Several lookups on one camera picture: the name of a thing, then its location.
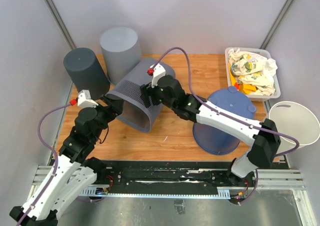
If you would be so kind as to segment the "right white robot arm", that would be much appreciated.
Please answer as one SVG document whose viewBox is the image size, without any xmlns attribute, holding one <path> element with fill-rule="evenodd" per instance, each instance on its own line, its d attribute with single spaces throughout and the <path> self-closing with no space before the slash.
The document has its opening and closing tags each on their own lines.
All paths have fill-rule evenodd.
<svg viewBox="0 0 320 226">
<path fill-rule="evenodd" d="M 145 107 L 163 104 L 177 116 L 221 130 L 247 144 L 250 149 L 232 163 L 226 174 L 232 186 L 240 185 L 245 177 L 259 168 L 269 168 L 281 144 L 276 124 L 270 119 L 263 122 L 245 118 L 224 110 L 200 98 L 194 92 L 185 93 L 180 82 L 164 75 L 156 83 L 140 86 Z"/>
</svg>

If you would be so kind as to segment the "grey mesh square bin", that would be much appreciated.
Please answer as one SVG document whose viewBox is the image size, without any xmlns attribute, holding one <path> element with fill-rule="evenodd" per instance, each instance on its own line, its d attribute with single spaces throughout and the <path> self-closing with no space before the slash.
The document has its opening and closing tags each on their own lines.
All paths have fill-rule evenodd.
<svg viewBox="0 0 320 226">
<path fill-rule="evenodd" d="M 160 115 L 164 105 L 153 105 L 146 108 L 141 99 L 140 86 L 151 82 L 147 70 L 157 60 L 146 57 L 140 61 L 115 87 L 106 95 L 110 99 L 122 99 L 123 111 L 117 119 L 142 133 L 149 133 Z"/>
</svg>

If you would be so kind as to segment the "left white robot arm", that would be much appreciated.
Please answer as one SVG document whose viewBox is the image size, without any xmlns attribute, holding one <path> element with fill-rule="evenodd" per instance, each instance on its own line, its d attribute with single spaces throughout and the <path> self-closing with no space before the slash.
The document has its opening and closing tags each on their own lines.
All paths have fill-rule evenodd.
<svg viewBox="0 0 320 226">
<path fill-rule="evenodd" d="M 15 206 L 9 215 L 19 226 L 56 226 L 67 207 L 89 185 L 101 184 L 114 178 L 100 159 L 88 155 L 100 140 L 108 124 L 121 115 L 124 100 L 112 99 L 105 95 L 100 99 L 105 106 L 91 100 L 84 93 L 69 105 L 78 105 L 81 110 L 75 118 L 69 136 L 62 147 L 54 153 L 53 167 L 37 191 L 22 206 Z"/>
</svg>

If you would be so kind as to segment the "light grey round bin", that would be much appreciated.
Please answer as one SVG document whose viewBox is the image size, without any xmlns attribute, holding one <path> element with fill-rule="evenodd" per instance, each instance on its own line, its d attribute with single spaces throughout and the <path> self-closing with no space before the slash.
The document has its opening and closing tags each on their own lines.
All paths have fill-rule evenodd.
<svg viewBox="0 0 320 226">
<path fill-rule="evenodd" d="M 135 30 L 118 26 L 106 30 L 99 39 L 111 84 L 119 83 L 142 59 L 142 50 Z"/>
</svg>

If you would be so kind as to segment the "white round bin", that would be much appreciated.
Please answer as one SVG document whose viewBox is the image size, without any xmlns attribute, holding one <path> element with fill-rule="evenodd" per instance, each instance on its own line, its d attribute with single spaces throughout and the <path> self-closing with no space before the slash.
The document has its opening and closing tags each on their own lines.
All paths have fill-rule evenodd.
<svg viewBox="0 0 320 226">
<path fill-rule="evenodd" d="M 275 122 L 278 132 L 295 138 L 300 148 L 312 145 L 320 138 L 319 120 L 311 110 L 297 102 L 274 104 L 266 118 Z"/>
</svg>

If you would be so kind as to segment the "blue plastic bucket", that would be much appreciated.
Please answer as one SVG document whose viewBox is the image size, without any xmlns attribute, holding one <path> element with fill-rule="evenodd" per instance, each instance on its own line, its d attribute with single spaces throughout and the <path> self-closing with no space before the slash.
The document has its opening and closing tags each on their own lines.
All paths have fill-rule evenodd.
<svg viewBox="0 0 320 226">
<path fill-rule="evenodd" d="M 235 86 L 213 92 L 207 101 L 236 115 L 254 119 L 256 107 L 251 100 Z M 240 140 L 217 128 L 194 123 L 192 133 L 195 142 L 206 152 L 214 155 L 226 155 L 234 151 Z"/>
</svg>

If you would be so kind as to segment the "dark grey cylindrical bin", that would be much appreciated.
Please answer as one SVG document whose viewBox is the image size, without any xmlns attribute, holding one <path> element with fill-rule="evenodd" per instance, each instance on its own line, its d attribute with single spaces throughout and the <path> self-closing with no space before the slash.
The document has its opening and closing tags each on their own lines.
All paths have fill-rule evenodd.
<svg viewBox="0 0 320 226">
<path fill-rule="evenodd" d="M 71 50 L 63 59 L 63 65 L 80 92 L 88 90 L 93 100 L 98 100 L 110 89 L 110 82 L 96 56 L 89 48 Z"/>
</svg>

